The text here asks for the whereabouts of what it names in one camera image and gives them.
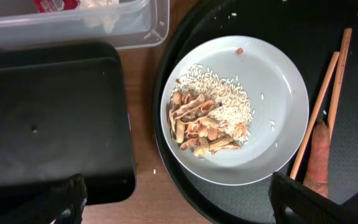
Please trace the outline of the white tissue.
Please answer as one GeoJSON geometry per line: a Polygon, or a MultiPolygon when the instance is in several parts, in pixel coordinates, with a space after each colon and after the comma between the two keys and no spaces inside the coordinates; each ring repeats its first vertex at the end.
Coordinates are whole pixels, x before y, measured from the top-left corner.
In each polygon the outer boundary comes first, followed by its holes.
{"type": "Polygon", "coordinates": [[[120,15],[111,12],[113,6],[117,6],[119,0],[80,0],[76,10],[91,10],[94,15],[83,19],[87,28],[102,26],[105,33],[110,34],[114,29],[120,15]]]}

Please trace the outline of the orange carrot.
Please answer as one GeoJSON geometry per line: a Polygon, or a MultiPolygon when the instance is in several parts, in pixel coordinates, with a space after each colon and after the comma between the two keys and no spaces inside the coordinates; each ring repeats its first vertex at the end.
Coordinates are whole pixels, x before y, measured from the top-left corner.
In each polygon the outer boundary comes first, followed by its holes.
{"type": "Polygon", "coordinates": [[[303,185],[328,198],[328,166],[330,153],[330,133],[321,120],[313,129],[311,151],[303,185]]]}

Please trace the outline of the grey round plate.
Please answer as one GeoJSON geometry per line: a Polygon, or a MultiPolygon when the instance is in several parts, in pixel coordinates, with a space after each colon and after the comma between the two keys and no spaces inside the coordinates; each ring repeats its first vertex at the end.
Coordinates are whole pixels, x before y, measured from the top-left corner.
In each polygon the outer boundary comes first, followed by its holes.
{"type": "Polygon", "coordinates": [[[187,53],[169,75],[160,103],[170,155],[195,176],[219,185],[252,184],[281,169],[301,144],[308,119],[308,94],[295,64],[274,45],[241,35],[219,37],[187,53]],[[172,139],[170,94],[195,68],[213,72],[249,97],[252,121],[240,149],[196,157],[172,139]]]}

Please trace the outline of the peanut shells pile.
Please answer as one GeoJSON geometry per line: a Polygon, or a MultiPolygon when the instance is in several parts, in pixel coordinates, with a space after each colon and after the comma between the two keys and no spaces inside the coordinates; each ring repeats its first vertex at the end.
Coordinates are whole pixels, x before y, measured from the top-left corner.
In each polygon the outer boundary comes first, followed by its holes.
{"type": "Polygon", "coordinates": [[[180,150],[192,151],[194,156],[201,157],[224,150],[239,150],[249,139],[250,120],[247,103],[175,91],[167,123],[180,150]]]}

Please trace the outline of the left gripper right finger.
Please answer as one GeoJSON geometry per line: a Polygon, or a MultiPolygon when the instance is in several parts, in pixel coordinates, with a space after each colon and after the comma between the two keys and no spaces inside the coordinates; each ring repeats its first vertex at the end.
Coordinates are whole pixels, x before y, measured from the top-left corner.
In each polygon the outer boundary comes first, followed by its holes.
{"type": "Polygon", "coordinates": [[[317,194],[288,176],[274,172],[268,190],[275,221],[289,223],[290,209],[303,223],[358,223],[358,215],[317,194]]]}

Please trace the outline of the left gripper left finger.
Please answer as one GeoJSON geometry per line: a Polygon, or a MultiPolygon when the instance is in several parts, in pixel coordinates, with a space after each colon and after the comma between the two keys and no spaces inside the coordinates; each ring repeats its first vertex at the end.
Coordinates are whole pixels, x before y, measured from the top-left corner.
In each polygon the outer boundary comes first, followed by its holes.
{"type": "Polygon", "coordinates": [[[0,216],[0,224],[81,224],[87,197],[84,177],[75,174],[61,186],[0,216]]]}

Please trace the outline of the white rice pile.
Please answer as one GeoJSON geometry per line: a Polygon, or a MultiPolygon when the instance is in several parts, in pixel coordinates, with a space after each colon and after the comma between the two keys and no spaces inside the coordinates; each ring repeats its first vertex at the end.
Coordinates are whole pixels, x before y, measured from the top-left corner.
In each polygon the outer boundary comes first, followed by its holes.
{"type": "Polygon", "coordinates": [[[199,108],[184,117],[189,119],[207,114],[209,118],[218,122],[215,128],[220,133],[226,133],[236,142],[244,144],[249,140],[248,128],[253,120],[254,110],[238,78],[238,76],[221,78],[208,66],[196,63],[175,80],[170,99],[180,94],[181,103],[185,104],[198,95],[203,95],[204,102],[213,102],[213,108],[206,110],[199,108]]]}

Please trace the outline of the red snack wrapper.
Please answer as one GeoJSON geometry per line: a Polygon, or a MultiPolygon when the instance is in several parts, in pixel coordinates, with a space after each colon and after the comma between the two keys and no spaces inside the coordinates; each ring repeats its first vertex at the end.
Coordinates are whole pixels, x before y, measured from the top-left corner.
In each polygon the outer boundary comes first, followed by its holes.
{"type": "Polygon", "coordinates": [[[39,13],[59,12],[75,9],[79,0],[33,0],[39,13]]]}

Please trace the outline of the wooden chopstick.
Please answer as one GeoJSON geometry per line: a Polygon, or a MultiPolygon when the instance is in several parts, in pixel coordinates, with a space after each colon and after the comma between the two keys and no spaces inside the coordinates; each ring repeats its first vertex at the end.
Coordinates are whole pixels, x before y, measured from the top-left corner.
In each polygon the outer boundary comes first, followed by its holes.
{"type": "Polygon", "coordinates": [[[310,116],[310,119],[308,121],[308,126],[307,126],[307,129],[306,129],[304,138],[303,138],[303,140],[301,142],[301,145],[299,147],[298,153],[296,155],[296,159],[295,159],[295,161],[293,163],[293,167],[292,167],[291,172],[290,172],[290,178],[293,179],[293,180],[296,179],[296,176],[297,176],[298,171],[300,169],[302,159],[303,159],[303,156],[305,154],[306,147],[308,145],[309,138],[311,136],[311,133],[312,133],[312,130],[313,130],[313,127],[314,127],[314,123],[316,121],[316,118],[318,116],[319,110],[321,108],[323,99],[324,99],[326,91],[328,89],[329,82],[331,81],[331,77],[332,77],[333,72],[334,72],[334,69],[336,68],[336,64],[337,64],[337,61],[338,61],[338,58],[339,58],[339,54],[340,54],[339,52],[334,52],[333,53],[333,55],[331,57],[331,60],[329,62],[329,65],[328,65],[328,69],[327,69],[326,74],[324,76],[323,83],[321,84],[321,87],[319,89],[319,93],[318,93],[316,102],[315,102],[315,104],[313,106],[313,110],[311,112],[311,116],[310,116]]]}
{"type": "Polygon", "coordinates": [[[349,46],[351,43],[351,35],[352,35],[352,28],[344,29],[344,33],[343,33],[342,41],[341,41],[341,48],[340,48],[339,57],[337,60],[337,65],[336,65],[336,74],[335,74],[335,79],[334,79],[334,84],[333,84],[333,91],[332,91],[332,95],[331,95],[328,120],[327,120],[330,139],[332,139],[332,137],[333,137],[333,130],[334,130],[334,124],[335,124],[335,119],[336,119],[336,114],[337,114],[337,108],[338,108],[338,104],[339,104],[339,97],[341,94],[342,81],[343,81],[344,71],[345,71],[346,62],[347,62],[349,46]]]}

